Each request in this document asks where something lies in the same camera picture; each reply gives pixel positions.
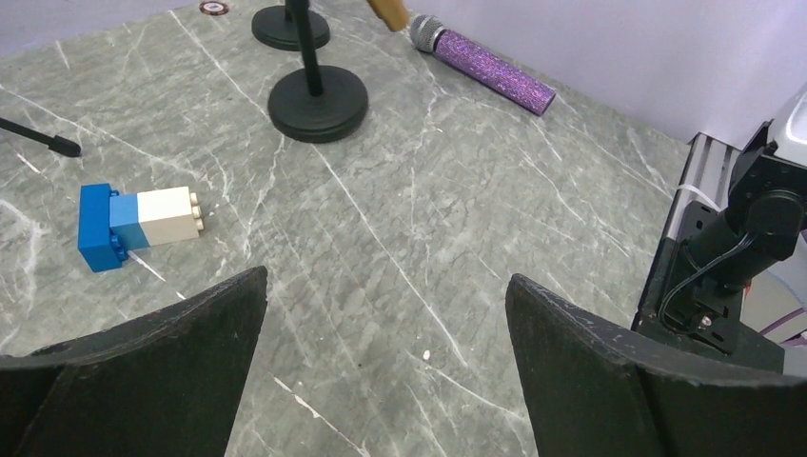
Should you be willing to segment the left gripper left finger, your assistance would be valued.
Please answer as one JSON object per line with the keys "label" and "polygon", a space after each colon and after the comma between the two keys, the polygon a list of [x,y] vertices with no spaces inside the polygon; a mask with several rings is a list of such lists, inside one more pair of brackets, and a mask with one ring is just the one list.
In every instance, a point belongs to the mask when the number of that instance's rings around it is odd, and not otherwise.
{"label": "left gripper left finger", "polygon": [[1,359],[5,456],[222,456],[264,321],[265,267]]}

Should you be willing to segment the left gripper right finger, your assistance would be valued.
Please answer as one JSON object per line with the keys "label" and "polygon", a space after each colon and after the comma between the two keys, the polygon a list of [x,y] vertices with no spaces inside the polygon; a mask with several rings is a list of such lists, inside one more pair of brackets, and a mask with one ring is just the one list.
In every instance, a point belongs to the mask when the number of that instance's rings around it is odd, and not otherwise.
{"label": "left gripper right finger", "polygon": [[516,274],[510,340],[542,456],[802,456],[806,381],[670,348]]}

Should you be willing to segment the black tripod shock mount stand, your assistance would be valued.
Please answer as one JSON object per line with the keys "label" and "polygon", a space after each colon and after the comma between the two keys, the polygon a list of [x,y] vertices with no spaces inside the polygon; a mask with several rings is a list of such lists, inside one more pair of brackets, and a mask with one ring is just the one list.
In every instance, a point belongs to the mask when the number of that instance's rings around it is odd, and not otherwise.
{"label": "black tripod shock mount stand", "polygon": [[82,155],[79,144],[59,135],[47,135],[5,118],[1,119],[1,129],[45,145],[49,150],[68,158],[78,158]]}

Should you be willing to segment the black round mic stand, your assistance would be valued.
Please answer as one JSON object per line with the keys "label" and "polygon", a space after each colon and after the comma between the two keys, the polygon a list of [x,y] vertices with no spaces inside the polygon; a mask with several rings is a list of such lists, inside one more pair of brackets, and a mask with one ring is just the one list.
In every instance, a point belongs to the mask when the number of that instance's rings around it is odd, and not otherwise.
{"label": "black round mic stand", "polygon": [[[330,41],[330,28],[324,17],[314,10],[308,12],[317,49]],[[299,49],[297,27],[287,2],[258,10],[251,19],[251,32],[262,44],[277,50]]]}
{"label": "black round mic stand", "polygon": [[366,87],[349,70],[319,64],[307,2],[290,1],[288,5],[304,67],[273,87],[267,101],[269,119],[280,133],[299,142],[323,144],[345,139],[368,113]]}

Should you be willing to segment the purple glitter microphone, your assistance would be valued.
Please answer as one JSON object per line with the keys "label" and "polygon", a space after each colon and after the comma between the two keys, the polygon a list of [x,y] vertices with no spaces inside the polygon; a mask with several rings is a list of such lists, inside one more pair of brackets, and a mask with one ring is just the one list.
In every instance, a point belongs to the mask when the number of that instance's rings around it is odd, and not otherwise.
{"label": "purple glitter microphone", "polygon": [[483,84],[524,109],[542,116],[556,93],[523,70],[467,37],[447,29],[436,17],[416,16],[409,26],[414,48]]}

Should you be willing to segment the gold microphone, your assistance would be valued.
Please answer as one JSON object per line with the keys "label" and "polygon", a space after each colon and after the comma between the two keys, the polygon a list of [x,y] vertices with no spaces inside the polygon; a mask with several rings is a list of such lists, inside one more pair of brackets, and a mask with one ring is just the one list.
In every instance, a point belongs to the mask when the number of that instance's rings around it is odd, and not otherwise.
{"label": "gold microphone", "polygon": [[367,0],[366,3],[390,31],[401,31],[409,24],[409,11],[403,0]]}

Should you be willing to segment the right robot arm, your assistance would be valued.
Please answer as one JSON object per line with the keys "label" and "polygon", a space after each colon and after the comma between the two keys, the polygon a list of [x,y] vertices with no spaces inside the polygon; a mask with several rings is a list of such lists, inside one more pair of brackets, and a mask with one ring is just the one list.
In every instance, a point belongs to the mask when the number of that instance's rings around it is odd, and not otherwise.
{"label": "right robot arm", "polygon": [[655,315],[666,332],[730,354],[745,290],[790,258],[806,229],[804,89],[760,125],[717,179],[724,205],[707,208],[708,194],[695,188],[679,218]]}

